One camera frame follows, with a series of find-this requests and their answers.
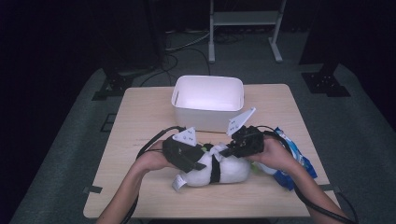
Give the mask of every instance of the shelf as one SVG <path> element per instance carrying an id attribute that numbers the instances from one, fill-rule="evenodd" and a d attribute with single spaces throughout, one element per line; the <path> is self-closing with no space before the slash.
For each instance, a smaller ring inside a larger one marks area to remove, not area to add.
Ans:
<path id="1" fill-rule="evenodd" d="M 275 25 L 278 11 L 214 12 L 214 25 Z"/>

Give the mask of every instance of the human arm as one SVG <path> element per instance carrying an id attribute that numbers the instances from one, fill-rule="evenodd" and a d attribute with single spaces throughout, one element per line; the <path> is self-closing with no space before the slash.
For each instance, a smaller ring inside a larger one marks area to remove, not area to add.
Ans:
<path id="1" fill-rule="evenodd" d="M 347 217 L 332 199 L 321 190 L 305 168 L 274 138 L 265 136 L 264 151 L 249 156 L 247 159 L 260 162 L 273 169 L 285 171 L 307 200 L 339 216 Z M 315 223 L 341 223 L 309 206 L 307 206 L 307 209 Z"/>
<path id="2" fill-rule="evenodd" d="M 154 143 L 148 150 L 161 149 L 163 141 Z M 174 167 L 161 151 L 148 151 L 139 157 L 122 180 L 116 194 L 97 219 L 97 224 L 121 223 L 136 199 L 143 177 L 150 171 Z"/>

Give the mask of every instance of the white shelf leg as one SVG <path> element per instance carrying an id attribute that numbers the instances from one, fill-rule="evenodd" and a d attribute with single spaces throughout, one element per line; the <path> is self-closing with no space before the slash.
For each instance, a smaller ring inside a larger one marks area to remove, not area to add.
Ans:
<path id="1" fill-rule="evenodd" d="M 282 22 L 283 19 L 283 12 L 285 11 L 286 1 L 287 0 L 282 0 L 282 3 L 280 4 L 279 13 L 277 14 L 277 18 L 276 18 L 274 35 L 273 37 L 268 38 L 268 41 L 270 42 L 271 50 L 274 53 L 274 57 L 277 63 L 283 62 L 282 56 L 280 55 L 279 49 L 277 48 L 276 45 L 276 40 L 277 40 L 277 35 L 279 34 L 280 23 Z"/>
<path id="2" fill-rule="evenodd" d="M 210 63 L 215 62 L 215 43 L 213 41 L 213 35 L 214 35 L 213 14 L 214 14 L 213 0 L 210 0 L 209 52 L 208 52 L 209 55 L 208 60 Z"/>

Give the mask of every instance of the wooden table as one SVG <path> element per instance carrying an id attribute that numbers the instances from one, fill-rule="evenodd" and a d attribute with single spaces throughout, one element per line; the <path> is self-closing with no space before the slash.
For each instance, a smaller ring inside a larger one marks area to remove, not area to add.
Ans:
<path id="1" fill-rule="evenodd" d="M 263 84 L 245 85 L 244 89 L 243 111 L 253 106 L 257 108 L 246 125 L 280 127 L 311 160 L 318 173 L 317 183 L 330 184 L 289 87 Z M 161 130 L 176 125 L 172 92 L 173 87 L 131 88 L 125 92 L 92 184 L 102 191 L 90 193 L 84 208 L 85 217 L 99 217 L 139 149 Z M 197 138 L 200 143 L 231 141 L 225 133 L 198 132 Z M 309 216 L 293 191 L 280 187 L 263 172 L 251 172 L 243 183 L 183 187 L 179 192 L 171 186 L 177 174 L 178 170 L 172 168 L 148 173 L 143 179 L 133 218 Z M 326 193 L 338 203 L 332 190 Z"/>

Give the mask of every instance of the white basket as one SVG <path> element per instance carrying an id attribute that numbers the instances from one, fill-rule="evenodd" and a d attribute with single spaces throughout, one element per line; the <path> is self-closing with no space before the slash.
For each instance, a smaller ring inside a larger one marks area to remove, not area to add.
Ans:
<path id="1" fill-rule="evenodd" d="M 172 94 L 177 125 L 226 133 L 244 106 L 244 86 L 234 77 L 183 76 Z"/>

